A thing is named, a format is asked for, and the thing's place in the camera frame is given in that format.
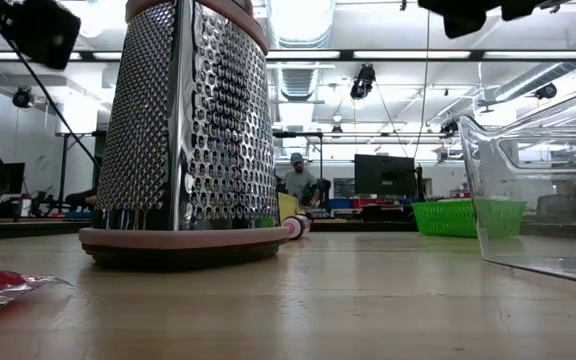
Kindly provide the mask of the large black monitor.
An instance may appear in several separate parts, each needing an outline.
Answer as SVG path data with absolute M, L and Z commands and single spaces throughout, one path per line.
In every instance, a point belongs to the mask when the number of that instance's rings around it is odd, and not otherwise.
M 354 180 L 357 195 L 418 195 L 413 158 L 356 154 Z

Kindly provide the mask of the small black monitor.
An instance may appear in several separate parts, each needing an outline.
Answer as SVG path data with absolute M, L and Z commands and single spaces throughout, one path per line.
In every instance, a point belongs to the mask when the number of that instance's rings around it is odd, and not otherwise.
M 24 186 L 24 163 L 4 163 L 0 165 L 0 193 L 20 195 Z

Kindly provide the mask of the person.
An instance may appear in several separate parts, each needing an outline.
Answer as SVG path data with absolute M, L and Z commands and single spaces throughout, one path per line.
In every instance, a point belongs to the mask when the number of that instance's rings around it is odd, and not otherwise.
M 317 179 L 305 168 L 303 156 L 292 153 L 290 163 L 292 169 L 284 175 L 287 193 L 307 203 L 315 201 L 319 193 L 316 188 Z

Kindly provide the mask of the metal box grater pink rim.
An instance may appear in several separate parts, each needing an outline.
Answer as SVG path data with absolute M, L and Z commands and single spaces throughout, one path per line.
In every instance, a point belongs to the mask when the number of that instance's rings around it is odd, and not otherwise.
M 266 77 L 251 0 L 127 0 L 90 227 L 98 265 L 186 270 L 276 255 Z M 261 228 L 262 218 L 277 227 Z

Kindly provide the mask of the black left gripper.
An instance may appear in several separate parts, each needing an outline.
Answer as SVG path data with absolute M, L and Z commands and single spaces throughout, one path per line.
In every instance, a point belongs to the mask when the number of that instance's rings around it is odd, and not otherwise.
M 51 69 L 65 69 L 81 19 L 58 0 L 0 0 L 0 34 L 12 47 Z

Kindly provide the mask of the silver ventilation duct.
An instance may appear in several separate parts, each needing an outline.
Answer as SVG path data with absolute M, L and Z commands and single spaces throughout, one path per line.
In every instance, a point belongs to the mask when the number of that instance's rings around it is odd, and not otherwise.
M 270 43 L 275 49 L 323 49 L 332 31 L 336 0 L 265 0 Z M 320 70 L 281 69 L 281 95 L 307 101 L 315 93 Z

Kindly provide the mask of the green plastic basket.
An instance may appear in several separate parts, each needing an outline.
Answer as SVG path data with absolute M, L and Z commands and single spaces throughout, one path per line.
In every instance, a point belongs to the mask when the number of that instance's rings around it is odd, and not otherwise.
M 476 198 L 417 202 L 412 208 L 422 234 L 494 239 L 519 234 L 526 203 Z

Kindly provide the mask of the clear plastic bin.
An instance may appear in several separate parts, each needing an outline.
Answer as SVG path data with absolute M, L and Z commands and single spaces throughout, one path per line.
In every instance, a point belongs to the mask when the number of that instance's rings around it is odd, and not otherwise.
M 503 127 L 455 122 L 483 259 L 576 281 L 576 92 Z

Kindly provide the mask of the yellow plastic container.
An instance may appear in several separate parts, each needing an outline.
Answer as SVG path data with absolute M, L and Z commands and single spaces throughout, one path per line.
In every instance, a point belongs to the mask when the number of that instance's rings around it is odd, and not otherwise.
M 295 216 L 299 212 L 299 200 L 286 193 L 278 193 L 279 221 L 283 223 L 288 217 Z

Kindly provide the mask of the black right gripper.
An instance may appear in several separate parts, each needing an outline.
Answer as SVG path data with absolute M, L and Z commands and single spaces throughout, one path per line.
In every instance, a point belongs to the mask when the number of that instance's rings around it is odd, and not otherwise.
M 529 16 L 535 9 L 557 13 L 562 4 L 571 0 L 500 0 L 504 21 Z M 499 0 L 418 0 L 418 5 L 443 18 L 445 35 L 455 39 L 479 31 L 486 22 L 487 12 L 499 6 Z

